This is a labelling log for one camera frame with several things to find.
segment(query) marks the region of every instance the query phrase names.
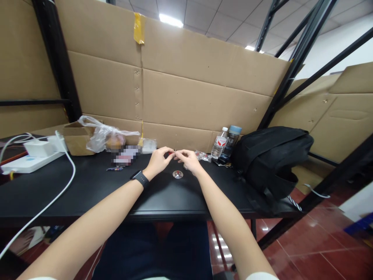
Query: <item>water bottle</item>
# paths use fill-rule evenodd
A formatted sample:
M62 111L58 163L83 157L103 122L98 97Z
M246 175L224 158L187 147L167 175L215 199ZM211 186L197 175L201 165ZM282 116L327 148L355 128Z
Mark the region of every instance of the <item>water bottle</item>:
M213 149L211 150L211 156L213 159L218 159L221 155L221 152L224 150L225 144L228 140L227 131L228 128L223 127L223 131L220 132L218 136L216 136Z
M228 132L228 140L225 145L225 149L222 152L220 159L227 163L233 152L233 147L237 143L238 137L240 136L242 128L239 126L230 126Z

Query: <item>round metal object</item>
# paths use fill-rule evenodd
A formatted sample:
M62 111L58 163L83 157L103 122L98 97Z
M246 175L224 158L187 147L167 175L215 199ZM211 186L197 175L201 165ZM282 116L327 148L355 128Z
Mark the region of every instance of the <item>round metal object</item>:
M181 171L176 170L176 171L172 172L172 175L173 175L174 178L176 178L176 179L181 179L181 178L183 177L184 174L183 174Z

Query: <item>black watch strap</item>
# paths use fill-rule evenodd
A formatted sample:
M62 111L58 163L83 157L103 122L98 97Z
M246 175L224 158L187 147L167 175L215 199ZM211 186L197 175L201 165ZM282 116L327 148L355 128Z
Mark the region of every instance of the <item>black watch strap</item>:
M149 185L148 178L145 177L141 170L137 171L134 175L131 176L131 180L136 179L143 185L144 189Z

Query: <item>black metal shelf frame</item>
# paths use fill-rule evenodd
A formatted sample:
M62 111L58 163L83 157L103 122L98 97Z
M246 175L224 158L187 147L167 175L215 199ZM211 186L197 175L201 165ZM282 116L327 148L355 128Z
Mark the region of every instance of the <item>black metal shelf frame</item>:
M353 42L349 47L343 50L335 58L329 61L325 66L323 66L314 75L308 78L302 85L294 89L287 96L286 93L290 88L291 83L295 79L296 75L300 71L304 60L306 59L311 47L317 39L317 36L323 27L324 23L328 19L333 7L338 0L319 0L313 9L308 13L304 20L299 24L299 26L294 30L286 42L275 54L275 57L279 57L284 50L289 46L289 44L295 39L295 37L303 30L303 33L290 56L289 61L291 62L289 69L287 70L283 80L280 83L273 99L261 120L258 129L267 128L272 121L276 112L286 105L292 98L294 98L298 93L324 75L327 71L332 69L340 61L366 43L373 37L373 28L368 30L359 39ZM284 4L286 0L272 0L271 7L268 11L267 18L262 27L259 39L257 41L255 51L260 51L268 33L272 17L275 12L278 11ZM335 166L335 169L315 187L315 191L319 194L328 195L331 194L338 182L348 179L355 172L358 171L359 167L364 166L369 161L373 160L373 134L370 135L356 150L354 150L347 158L345 158L340 164L326 159L320 155L309 153L310 156L326 162L330 165ZM267 248L271 243L278 239L282 234L284 234L289 228L291 228L295 223L302 219L308 212L310 212L314 207L321 203L324 198L317 196L314 193L310 193L306 196L299 204L303 211L297 218L286 218L282 219L271 231L269 231L258 243L262 250Z
M74 122L82 110L56 6L52 0L32 0L32 4L61 99L0 100L0 106L63 104L69 122Z

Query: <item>blue bottle cap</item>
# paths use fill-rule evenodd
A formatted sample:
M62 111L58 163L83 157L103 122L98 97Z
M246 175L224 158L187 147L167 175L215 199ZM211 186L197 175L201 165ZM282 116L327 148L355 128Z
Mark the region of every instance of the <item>blue bottle cap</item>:
M240 135L242 128L239 126L230 126L229 128L229 133L235 134L235 135Z

